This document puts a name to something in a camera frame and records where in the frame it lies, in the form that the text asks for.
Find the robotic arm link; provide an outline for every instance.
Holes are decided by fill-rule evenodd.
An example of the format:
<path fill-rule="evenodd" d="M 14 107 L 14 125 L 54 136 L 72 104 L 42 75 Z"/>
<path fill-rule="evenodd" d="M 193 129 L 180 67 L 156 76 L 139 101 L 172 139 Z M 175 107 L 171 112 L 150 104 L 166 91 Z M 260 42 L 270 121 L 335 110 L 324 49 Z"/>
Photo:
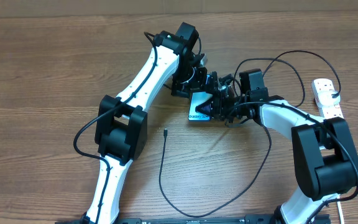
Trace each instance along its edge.
<path fill-rule="evenodd" d="M 241 94 L 236 96 L 231 85 L 234 77 L 218 78 L 216 72 L 208 73 L 205 54 L 192 52 L 197 39 L 195 27 L 186 23 L 182 23 L 176 34 L 166 31 L 156 34 L 155 48 L 131 84 L 116 98 L 106 95 L 102 99 L 99 115 L 120 105 L 114 113 L 99 119 L 96 125 L 95 143 L 99 145 L 100 156 L 109 162 L 110 167 L 101 161 L 93 203 L 78 223 L 112 224 L 117 221 L 119 197 L 127 170 L 139 157 L 147 140 L 147 111 L 170 77 L 173 96 L 189 98 L 192 93 L 209 93 L 210 98 L 196 107 L 197 112 L 229 122 L 234 118 L 253 119 L 292 140 L 299 186 L 289 201 L 277 207 L 270 223 L 312 221 L 319 207 L 355 186 L 358 188 L 358 156 L 344 119 L 309 115 L 292 107 L 280 96 L 269 96 L 259 69 L 239 74 Z M 148 76 L 155 62 L 154 70 Z M 134 90 L 138 91 L 131 98 Z M 128 125 L 114 119 L 121 116 L 129 119 Z M 323 157 L 320 152 L 323 149 L 334 149 L 334 154 Z M 102 198 L 108 169 L 109 182 Z"/>

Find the black cable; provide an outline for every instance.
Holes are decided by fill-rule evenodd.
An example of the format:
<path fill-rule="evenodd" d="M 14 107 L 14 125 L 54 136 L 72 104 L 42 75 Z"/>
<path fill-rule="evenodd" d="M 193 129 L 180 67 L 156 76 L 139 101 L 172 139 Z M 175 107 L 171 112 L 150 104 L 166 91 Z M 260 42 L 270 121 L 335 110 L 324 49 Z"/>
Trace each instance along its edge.
<path fill-rule="evenodd" d="M 250 90 L 247 90 L 247 91 L 246 91 L 246 93 L 245 93 L 245 102 L 247 102 L 247 99 L 248 99 L 248 96 L 249 96 L 250 93 L 251 93 Z M 239 101 L 237 101 L 237 103 L 236 103 L 235 105 L 238 105 L 238 104 L 241 102 L 241 99 L 242 99 L 242 97 L 239 98 Z M 234 109 L 229 113 L 229 115 L 227 115 L 227 117 L 230 117 L 235 110 L 236 110 L 236 109 L 234 108 Z M 240 123 L 228 125 L 229 119 L 226 119 L 226 121 L 224 122 L 224 125 L 225 125 L 226 127 L 228 127 L 228 128 L 236 128 L 236 127 L 241 126 L 242 124 L 244 124 L 244 123 L 247 122 L 248 120 L 250 120 L 250 119 L 246 118 L 246 119 L 242 120 Z"/>
<path fill-rule="evenodd" d="M 162 173 L 162 166 L 163 166 L 163 162 L 164 162 L 164 155 L 165 155 L 165 144 L 167 142 L 167 136 L 168 136 L 168 130 L 165 128 L 164 129 L 164 147 L 162 149 L 162 158 L 161 158 L 161 166 L 160 166 L 160 175 L 158 177 L 158 183 L 160 185 L 160 191 L 161 191 L 161 194 L 163 195 L 163 197 L 165 198 L 165 200 L 168 202 L 168 204 L 171 205 L 172 208 L 174 208 L 176 211 L 178 211 L 179 213 L 181 213 L 182 215 L 185 215 L 187 217 L 191 217 L 191 218 L 202 218 L 202 217 L 205 217 L 207 215 L 210 215 L 216 211 L 218 211 L 219 209 L 225 207 L 226 205 L 229 205 L 230 203 L 232 203 L 233 201 L 235 201 L 237 198 L 239 198 L 241 195 L 243 195 L 244 193 L 246 193 L 248 191 L 248 189 L 251 188 L 252 184 L 255 182 L 256 178 L 258 178 L 258 175 L 260 173 L 260 171 L 262 170 L 265 162 L 266 162 L 266 159 L 267 157 L 269 156 L 269 152 L 272 148 L 272 137 L 270 136 L 270 133 L 268 131 L 268 129 L 265 127 L 265 126 L 262 126 L 263 129 L 265 130 L 266 134 L 267 134 L 267 137 L 268 137 L 268 142 L 269 142 L 269 145 L 268 145 L 268 150 L 267 150 L 267 153 L 266 153 L 266 156 L 265 156 L 265 159 L 263 160 L 262 164 L 260 165 L 259 167 L 259 170 L 258 172 L 256 173 L 254 179 L 251 181 L 251 183 L 241 192 L 239 193 L 237 196 L 235 196 L 233 199 L 231 199 L 230 201 L 224 203 L 223 205 L 219 206 L 218 208 L 215 208 L 214 210 L 208 212 L 208 213 L 205 213 L 204 215 L 189 215 L 183 211 L 181 211 L 179 208 L 176 208 L 176 206 L 174 206 L 171 201 L 169 201 L 169 199 L 167 198 L 167 196 L 164 194 L 164 191 L 162 190 L 162 186 L 161 186 L 161 173 Z"/>
<path fill-rule="evenodd" d="M 347 158 L 349 158 L 349 162 L 352 164 L 352 168 L 353 171 L 356 175 L 356 190 L 353 192 L 352 195 L 348 196 L 348 197 L 344 197 L 344 198 L 334 198 L 331 200 L 326 200 L 324 201 L 311 215 L 310 217 L 308 217 L 306 223 L 309 223 L 313 217 L 315 217 L 320 211 L 321 209 L 324 208 L 324 206 L 328 205 L 329 203 L 332 202 L 345 202 L 348 200 L 352 200 L 354 199 L 357 195 L 358 195 L 358 171 L 356 168 L 356 165 L 354 164 L 354 161 L 352 159 L 352 157 L 349 155 L 348 151 L 345 149 L 345 147 L 342 145 L 342 143 L 338 140 L 338 138 L 329 130 L 327 129 L 323 123 L 320 123 L 319 121 L 311 118 L 309 116 L 309 114 L 304 114 L 302 111 L 292 107 L 292 106 L 287 106 L 284 104 L 278 104 L 278 103 L 269 103 L 269 102 L 246 102 L 246 103 L 241 103 L 239 105 L 233 106 L 232 108 L 230 108 L 230 110 L 237 108 L 239 106 L 244 106 L 244 105 L 272 105 L 272 106 L 277 106 L 277 107 L 281 107 L 281 108 L 286 108 L 288 110 L 291 110 L 292 112 L 295 112 L 296 114 L 304 117 L 305 119 L 312 121 L 314 123 L 316 123 L 318 126 L 320 126 L 326 133 L 328 133 L 331 137 L 331 139 L 334 141 L 334 143 L 336 143 L 339 148 L 341 149 L 341 151 L 347 156 Z"/>
<path fill-rule="evenodd" d="M 78 138 L 81 136 L 81 134 L 88 128 L 90 127 L 92 124 L 94 124 L 95 122 L 97 122 L 98 120 L 100 120 L 101 118 L 103 118 L 104 116 L 108 115 L 108 114 L 111 114 L 111 113 L 114 113 L 116 110 L 118 110 L 119 108 L 121 108 L 122 106 L 124 106 L 126 103 L 128 103 L 131 99 L 133 99 L 133 97 L 136 96 L 136 94 L 140 91 L 140 89 L 144 86 L 144 84 L 146 83 L 146 81 L 149 79 L 149 77 L 151 76 L 151 74 L 153 73 L 154 71 L 154 68 L 157 64 L 157 59 L 158 59 L 158 55 L 157 55 L 157 48 L 154 44 L 154 41 L 149 37 L 149 36 L 154 36 L 148 32 L 144 32 L 144 35 L 146 36 L 146 38 L 150 41 L 150 43 L 153 45 L 153 49 L 154 49 L 154 63 L 152 65 L 152 68 L 150 69 L 149 71 L 149 74 L 147 74 L 147 76 L 145 77 L 145 79 L 142 81 L 142 83 L 136 88 L 136 90 L 130 95 L 130 97 L 128 97 L 128 99 L 126 99 L 125 101 L 123 101 L 122 103 L 120 103 L 118 106 L 108 110 L 107 112 L 99 115 L 98 117 L 94 118 L 93 120 L 91 120 L 90 122 L 88 122 L 88 124 L 84 125 L 78 132 L 77 134 L 75 135 L 74 137 L 74 141 L 73 141 L 73 146 L 74 146 L 74 150 L 82 155 L 82 156 L 86 156 L 86 157 L 90 157 L 90 158 L 93 158 L 93 159 L 99 159 L 101 161 L 103 161 L 105 164 L 106 164 L 106 171 L 107 171 L 107 175 L 106 175 L 106 180 L 104 181 L 104 185 L 103 185 L 103 189 L 102 189 L 102 192 L 101 192 L 101 195 L 100 195 L 100 200 L 99 200 L 99 204 L 98 204 L 98 214 L 96 216 L 96 221 L 95 221 L 95 224 L 98 224 L 98 221 L 99 221 L 99 216 L 100 216 L 100 211 L 101 211 L 101 207 L 102 207 L 102 204 L 103 204 L 103 196 L 104 196 L 104 192 L 106 191 L 106 187 L 107 187 L 107 183 L 109 181 L 109 175 L 110 175 L 110 164 L 109 162 L 103 158 L 103 157 L 100 157 L 100 156 L 95 156 L 95 155 L 92 155 L 92 154 L 88 154 L 88 153 L 85 153 L 85 152 L 82 152 L 80 151 L 80 149 L 78 148 L 77 146 L 77 142 L 78 142 Z"/>
<path fill-rule="evenodd" d="M 318 54 L 316 54 L 314 52 L 310 52 L 310 51 L 307 51 L 307 50 L 291 50 L 291 51 L 281 53 L 279 56 L 275 57 L 275 59 L 268 65 L 268 67 L 266 68 L 263 76 L 265 76 L 267 70 L 270 69 L 270 67 L 272 66 L 273 62 L 276 61 L 279 57 L 281 57 L 282 55 L 285 55 L 285 54 L 295 53 L 295 52 L 306 53 L 306 54 L 311 54 L 311 55 L 317 56 L 321 60 L 323 60 L 331 68 L 331 70 L 333 71 L 333 73 L 334 73 L 334 75 L 336 77 L 336 80 L 338 81 L 338 85 L 339 85 L 339 91 L 337 93 L 333 94 L 333 98 L 337 98 L 339 96 L 340 92 L 341 92 L 341 81 L 339 80 L 338 74 L 336 73 L 334 67 L 325 58 L 323 58 L 322 56 L 320 56 L 320 55 L 318 55 Z"/>
<path fill-rule="evenodd" d="M 241 88 L 241 84 L 240 84 L 240 82 L 239 82 L 235 77 L 229 77 L 229 78 L 233 81 L 233 89 L 234 89 L 234 82 L 236 82 L 237 85 L 239 86 L 239 89 L 240 89 L 240 98 L 239 98 L 239 101 L 237 102 L 237 103 L 239 103 L 239 102 L 241 102 L 241 98 L 242 98 L 242 88 Z"/>
<path fill-rule="evenodd" d="M 163 84 L 165 87 L 167 87 L 169 90 L 171 90 L 171 87 L 169 87 L 167 84 Z"/>
<path fill-rule="evenodd" d="M 295 67 L 292 66 L 290 63 L 284 61 L 284 60 L 277 59 L 277 58 L 248 58 L 248 59 L 243 60 L 243 61 L 237 66 L 236 72 L 234 72 L 234 76 L 233 76 L 233 77 L 236 78 L 237 72 L 238 72 L 238 70 L 240 69 L 240 66 L 241 66 L 243 63 L 248 62 L 248 61 L 252 61 L 252 60 L 271 60 L 271 61 L 273 61 L 273 62 L 274 62 L 274 61 L 278 61 L 278 62 L 284 63 L 284 64 L 288 65 L 289 67 L 291 67 L 292 70 L 293 70 L 293 71 L 295 72 L 295 74 L 297 75 L 297 77 L 298 77 L 298 79 L 299 79 L 299 82 L 301 83 L 302 94 L 303 94 L 301 102 L 300 102 L 298 105 L 296 105 L 295 107 L 299 107 L 299 106 L 301 106 L 301 105 L 303 104 L 303 102 L 305 101 L 305 98 L 306 98 L 306 91 L 305 91 L 305 86 L 303 85 L 303 81 L 302 81 L 302 79 L 301 79 L 301 77 L 300 77 L 298 71 L 295 69 Z M 238 96 L 237 91 L 236 91 L 236 88 L 233 87 L 233 89 L 234 89 L 234 93 L 236 94 L 236 96 Z"/>
<path fill-rule="evenodd" d="M 198 55 L 201 55 L 201 38 L 198 36 Z"/>

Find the black bracket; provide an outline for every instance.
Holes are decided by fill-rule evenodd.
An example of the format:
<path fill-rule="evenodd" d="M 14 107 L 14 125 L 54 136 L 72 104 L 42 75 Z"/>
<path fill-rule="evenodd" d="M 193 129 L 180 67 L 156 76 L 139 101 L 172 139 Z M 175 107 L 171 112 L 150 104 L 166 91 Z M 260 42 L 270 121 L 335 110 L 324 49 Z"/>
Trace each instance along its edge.
<path fill-rule="evenodd" d="M 104 96 L 99 106 L 99 116 L 120 105 L 120 98 Z M 125 115 L 129 117 L 128 125 L 114 119 Z M 141 106 L 136 108 L 123 105 L 115 113 L 102 117 L 96 125 L 94 141 L 99 145 L 98 152 L 109 154 L 124 165 L 129 159 L 137 159 L 147 140 L 147 113 Z"/>
<path fill-rule="evenodd" d="M 172 96 L 189 98 L 191 92 L 201 91 L 206 76 L 206 69 L 201 68 L 201 59 L 204 54 L 195 55 L 193 47 L 198 39 L 196 28 L 182 22 L 175 34 L 162 31 L 154 36 L 156 46 L 164 46 L 179 55 L 179 65 L 172 75 Z"/>
<path fill-rule="evenodd" d="M 114 224 L 284 224 L 274 219 L 273 215 L 252 214 L 244 217 L 224 218 L 167 218 L 141 220 L 140 218 L 118 219 Z M 313 224 L 331 224 L 329 215 L 317 215 Z"/>
<path fill-rule="evenodd" d="M 242 92 L 249 92 L 248 102 L 267 101 L 269 92 L 259 68 L 240 72 L 239 76 Z"/>
<path fill-rule="evenodd" d="M 331 118 L 324 125 L 336 135 L 358 171 L 358 156 L 346 121 Z M 349 158 L 321 127 L 317 124 L 293 127 L 291 135 L 296 181 L 307 197 L 316 201 L 325 195 L 344 194 L 356 186 L 356 174 Z M 334 154 L 323 157 L 320 146 L 334 149 Z"/>

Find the white plastic housing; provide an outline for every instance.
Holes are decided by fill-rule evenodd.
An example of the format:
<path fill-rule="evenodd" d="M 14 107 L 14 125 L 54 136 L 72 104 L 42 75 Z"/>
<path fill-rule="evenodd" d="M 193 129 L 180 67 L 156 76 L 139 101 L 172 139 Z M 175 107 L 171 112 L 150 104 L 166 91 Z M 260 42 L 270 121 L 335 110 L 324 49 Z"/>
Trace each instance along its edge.
<path fill-rule="evenodd" d="M 148 111 L 162 85 L 177 70 L 179 65 L 179 55 L 175 55 L 173 50 L 161 45 L 157 47 L 157 55 L 157 66 L 154 68 L 153 73 L 138 94 L 136 94 L 136 97 L 128 102 L 128 105 L 133 107 L 141 106 L 143 111 Z M 145 80 L 154 63 L 154 56 L 154 49 L 152 49 L 149 59 L 131 84 L 117 95 L 117 97 L 121 97 L 121 101 L 128 99 L 136 88 Z"/>
<path fill-rule="evenodd" d="M 104 192 L 103 205 L 101 207 L 99 221 L 100 224 L 112 224 L 118 217 L 119 213 L 119 197 L 121 195 L 122 186 L 124 185 L 125 176 L 129 166 L 132 164 L 132 159 L 127 162 L 126 165 L 121 166 L 117 159 L 110 156 L 104 157 L 110 163 L 110 176 L 109 182 Z M 86 213 L 86 216 L 91 219 L 92 222 L 96 221 L 98 214 L 98 205 L 100 201 L 100 195 L 106 180 L 107 170 L 106 164 L 100 161 L 100 171 L 98 184 L 94 193 L 92 205 Z"/>
<path fill-rule="evenodd" d="M 305 224 L 309 216 L 325 201 L 334 199 L 338 194 L 324 196 L 321 200 L 313 201 L 303 194 L 298 187 L 289 201 L 281 206 L 281 214 L 286 224 Z"/>
<path fill-rule="evenodd" d="M 321 116 L 326 119 L 337 116 L 343 118 L 342 110 L 339 106 L 341 96 L 332 97 L 337 91 L 335 91 L 331 80 L 327 78 L 316 79 L 311 83 L 311 88 Z"/>
<path fill-rule="evenodd" d="M 271 103 L 284 104 L 291 106 L 286 100 L 275 100 Z M 324 118 L 310 115 L 311 118 L 319 122 L 323 122 Z M 263 105 L 260 107 L 260 120 L 262 124 L 268 128 L 272 128 L 291 140 L 291 128 L 302 124 L 314 124 L 297 113 L 285 108 L 280 108 L 272 105 Z"/>

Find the white power strip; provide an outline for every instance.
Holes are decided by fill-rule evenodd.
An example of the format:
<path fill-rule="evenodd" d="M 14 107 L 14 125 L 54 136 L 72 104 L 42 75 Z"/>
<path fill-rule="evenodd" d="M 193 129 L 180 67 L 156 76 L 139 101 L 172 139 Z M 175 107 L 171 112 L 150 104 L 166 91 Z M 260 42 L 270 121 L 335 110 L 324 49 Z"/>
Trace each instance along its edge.
<path fill-rule="evenodd" d="M 325 119 L 335 117 L 343 118 L 342 110 L 339 106 L 341 96 L 338 96 L 337 98 L 333 98 L 332 96 L 337 93 L 334 89 L 333 81 L 327 78 L 319 78 L 311 83 L 311 88 L 313 89 L 314 99 L 316 100 L 320 116 Z M 341 224 L 344 224 L 345 221 L 343 218 L 341 202 L 336 202 L 336 204 L 338 207 L 339 219 Z"/>

